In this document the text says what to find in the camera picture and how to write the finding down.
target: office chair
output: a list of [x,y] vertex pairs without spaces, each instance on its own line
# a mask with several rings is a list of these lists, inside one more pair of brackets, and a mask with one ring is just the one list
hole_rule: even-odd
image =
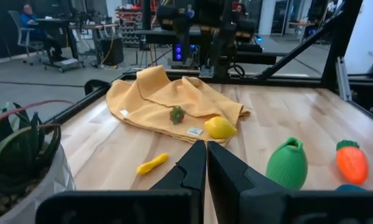
[[23,63],[29,63],[29,65],[33,65],[33,60],[30,59],[30,49],[34,49],[36,52],[36,57],[38,61],[41,62],[41,55],[44,54],[44,43],[42,41],[30,41],[30,31],[34,30],[33,28],[26,28],[24,27],[21,16],[19,12],[9,10],[8,13],[11,15],[14,23],[17,26],[17,45],[20,47],[25,47],[27,52],[27,58],[23,60]]

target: yellow lemon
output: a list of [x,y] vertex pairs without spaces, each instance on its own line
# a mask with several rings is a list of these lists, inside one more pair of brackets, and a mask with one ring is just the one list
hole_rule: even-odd
[[212,138],[226,139],[237,134],[237,129],[221,116],[216,116],[204,123],[204,127]]

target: orange carrot toy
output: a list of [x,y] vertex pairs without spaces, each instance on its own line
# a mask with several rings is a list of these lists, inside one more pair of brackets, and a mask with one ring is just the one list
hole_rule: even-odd
[[363,184],[369,175],[365,153],[354,141],[343,140],[337,144],[337,166],[352,184]]

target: small green toy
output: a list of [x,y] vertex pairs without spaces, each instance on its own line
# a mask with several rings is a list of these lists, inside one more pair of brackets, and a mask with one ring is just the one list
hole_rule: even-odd
[[266,177],[288,188],[299,190],[308,174],[303,143],[289,138],[272,154],[267,165]]
[[172,111],[169,112],[169,119],[174,125],[179,124],[184,119],[185,113],[180,106],[173,106]]

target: man sitting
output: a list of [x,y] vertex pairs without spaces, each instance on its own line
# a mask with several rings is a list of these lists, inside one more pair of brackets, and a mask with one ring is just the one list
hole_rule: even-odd
[[34,26],[30,26],[32,24],[37,24],[37,16],[32,13],[32,8],[29,4],[25,4],[23,6],[23,13],[21,15],[21,20],[26,28],[34,28],[33,31],[30,31],[30,40],[31,41],[42,41],[44,43],[45,50],[50,50],[52,47],[55,49],[53,52],[53,57],[55,60],[62,60],[62,47],[60,43],[54,39],[52,36],[47,34],[40,28],[35,28]]

